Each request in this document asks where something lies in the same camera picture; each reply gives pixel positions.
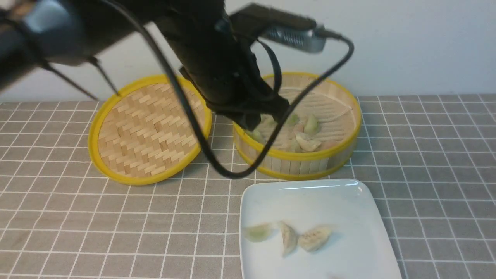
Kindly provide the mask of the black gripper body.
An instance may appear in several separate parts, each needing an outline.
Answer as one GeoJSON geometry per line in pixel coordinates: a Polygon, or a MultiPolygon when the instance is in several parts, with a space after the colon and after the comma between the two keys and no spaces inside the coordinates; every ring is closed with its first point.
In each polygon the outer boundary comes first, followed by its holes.
{"type": "Polygon", "coordinates": [[[234,35],[227,16],[171,15],[155,24],[181,62],[182,75],[212,111],[237,121],[241,113],[271,115],[272,105],[289,105],[262,79],[253,53],[234,35]]]}

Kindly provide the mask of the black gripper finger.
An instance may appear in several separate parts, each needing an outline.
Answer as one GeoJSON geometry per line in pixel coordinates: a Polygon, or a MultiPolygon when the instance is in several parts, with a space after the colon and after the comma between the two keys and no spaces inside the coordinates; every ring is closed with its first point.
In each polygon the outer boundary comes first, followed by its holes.
{"type": "Polygon", "coordinates": [[[238,125],[246,131],[254,131],[262,121],[262,115],[259,113],[241,113],[238,125]]]}

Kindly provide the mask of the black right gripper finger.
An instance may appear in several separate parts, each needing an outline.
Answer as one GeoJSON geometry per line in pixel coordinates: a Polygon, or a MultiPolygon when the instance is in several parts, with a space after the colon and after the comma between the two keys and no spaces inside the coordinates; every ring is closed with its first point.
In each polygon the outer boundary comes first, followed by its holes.
{"type": "Polygon", "coordinates": [[[285,115],[287,110],[290,108],[290,105],[272,105],[271,106],[271,116],[273,120],[280,124],[285,122],[285,115]]]}

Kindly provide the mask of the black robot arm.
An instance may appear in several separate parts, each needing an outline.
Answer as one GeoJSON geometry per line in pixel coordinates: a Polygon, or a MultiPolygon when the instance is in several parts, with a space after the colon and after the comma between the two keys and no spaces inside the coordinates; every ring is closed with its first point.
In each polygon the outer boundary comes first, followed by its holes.
{"type": "Polygon", "coordinates": [[[157,43],[154,23],[181,62],[182,73],[209,109],[243,129],[261,115],[283,122],[290,103],[263,81],[253,53],[232,30],[223,0],[16,0],[1,9],[1,88],[36,67],[80,66],[136,32],[155,54],[194,126],[192,107],[157,43]]]}

